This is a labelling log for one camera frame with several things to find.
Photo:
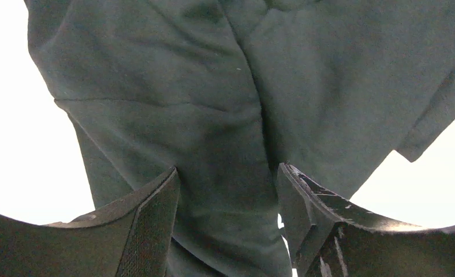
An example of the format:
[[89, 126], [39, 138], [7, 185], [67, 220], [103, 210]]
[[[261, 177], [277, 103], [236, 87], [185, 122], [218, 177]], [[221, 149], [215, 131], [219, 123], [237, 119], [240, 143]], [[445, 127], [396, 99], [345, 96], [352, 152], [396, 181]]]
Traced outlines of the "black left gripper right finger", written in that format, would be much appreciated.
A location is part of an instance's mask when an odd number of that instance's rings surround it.
[[282, 163], [277, 193], [298, 276], [455, 276], [455, 225], [429, 228], [362, 208]]

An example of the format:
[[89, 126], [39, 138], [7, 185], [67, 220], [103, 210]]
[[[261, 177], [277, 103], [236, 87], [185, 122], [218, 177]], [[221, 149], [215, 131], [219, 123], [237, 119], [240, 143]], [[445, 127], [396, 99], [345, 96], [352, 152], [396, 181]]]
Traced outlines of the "black printed t-shirt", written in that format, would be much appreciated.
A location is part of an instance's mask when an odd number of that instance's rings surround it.
[[277, 167], [352, 196], [455, 120], [455, 1], [26, 1], [96, 207], [169, 167], [168, 276], [291, 276]]

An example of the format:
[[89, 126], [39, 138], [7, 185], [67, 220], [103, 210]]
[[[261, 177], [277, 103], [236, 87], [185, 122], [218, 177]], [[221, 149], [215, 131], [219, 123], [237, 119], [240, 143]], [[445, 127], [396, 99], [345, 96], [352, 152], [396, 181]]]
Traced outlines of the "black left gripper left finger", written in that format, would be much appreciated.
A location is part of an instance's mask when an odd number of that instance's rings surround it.
[[0, 276], [164, 276], [179, 191], [170, 168], [69, 223], [0, 215]]

